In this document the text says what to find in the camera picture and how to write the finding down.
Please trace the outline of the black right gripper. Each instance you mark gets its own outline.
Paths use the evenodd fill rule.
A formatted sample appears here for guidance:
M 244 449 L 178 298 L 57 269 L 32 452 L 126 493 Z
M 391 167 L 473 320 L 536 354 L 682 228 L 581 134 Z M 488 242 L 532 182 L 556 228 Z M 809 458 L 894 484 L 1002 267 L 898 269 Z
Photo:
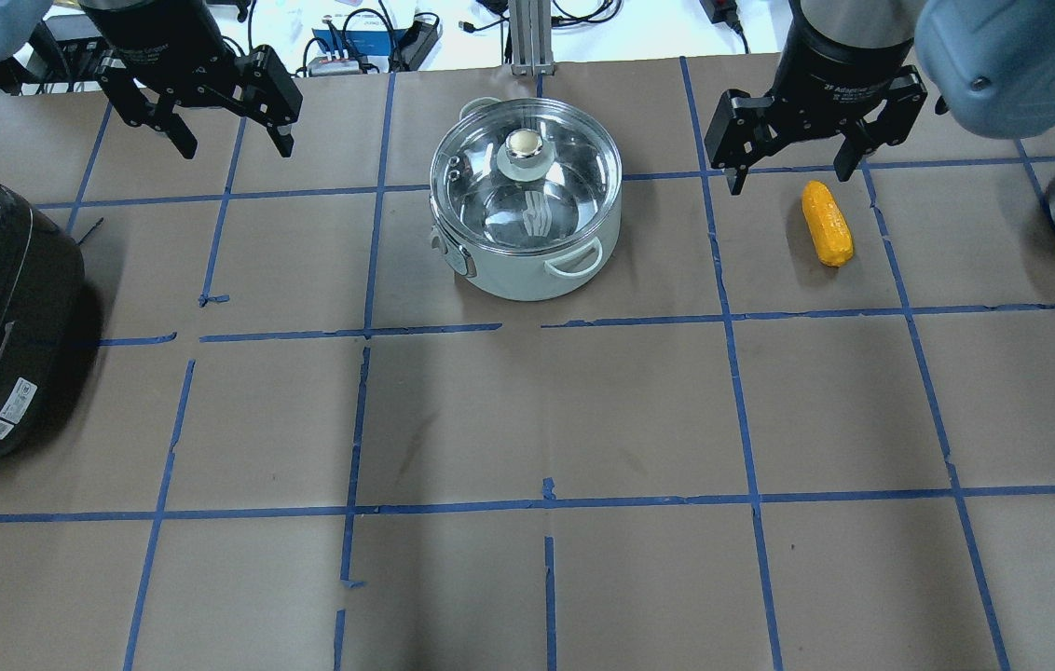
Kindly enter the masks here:
M 792 1 L 769 93 L 724 90 L 704 133 L 707 161 L 733 196 L 752 166 L 782 149 L 778 137 L 809 141 L 841 132 L 835 174 L 847 183 L 881 145 L 908 139 L 927 101 L 923 77 L 906 63 L 918 1 Z M 880 114 L 865 120 L 878 106 Z

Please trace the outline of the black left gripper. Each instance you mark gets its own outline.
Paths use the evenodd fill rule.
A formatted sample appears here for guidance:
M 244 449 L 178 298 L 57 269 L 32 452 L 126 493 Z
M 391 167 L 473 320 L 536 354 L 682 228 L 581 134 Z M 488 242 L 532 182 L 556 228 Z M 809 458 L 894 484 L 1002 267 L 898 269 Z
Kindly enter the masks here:
M 97 82 L 127 126 L 160 132 L 192 158 L 196 137 L 174 107 L 226 109 L 263 126 L 281 157 L 293 156 L 303 97 L 275 49 L 258 44 L 239 57 L 204 1 L 83 1 L 80 8 L 113 50 Z

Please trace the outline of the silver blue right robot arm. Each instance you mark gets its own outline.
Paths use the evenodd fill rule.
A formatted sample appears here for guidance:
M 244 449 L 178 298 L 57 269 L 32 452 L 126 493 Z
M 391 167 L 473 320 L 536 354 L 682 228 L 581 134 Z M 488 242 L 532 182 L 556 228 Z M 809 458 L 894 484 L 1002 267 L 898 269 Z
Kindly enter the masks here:
M 937 112 L 987 139 L 1055 127 L 1055 1 L 792 1 L 774 83 L 720 95 L 707 161 L 740 194 L 752 166 L 791 143 L 842 137 L 839 180 Z

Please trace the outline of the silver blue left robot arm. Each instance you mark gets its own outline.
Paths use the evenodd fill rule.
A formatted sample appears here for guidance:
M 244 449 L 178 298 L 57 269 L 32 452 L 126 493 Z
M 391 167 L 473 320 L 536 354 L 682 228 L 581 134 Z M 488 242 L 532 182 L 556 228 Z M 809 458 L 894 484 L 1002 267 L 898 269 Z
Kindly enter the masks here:
M 127 126 L 167 137 L 183 157 L 197 140 L 179 109 L 226 109 L 254 120 L 291 157 L 301 90 L 270 44 L 237 52 L 204 1 L 81 1 L 109 55 L 94 80 Z M 0 1 L 0 61 L 32 41 L 47 1 Z

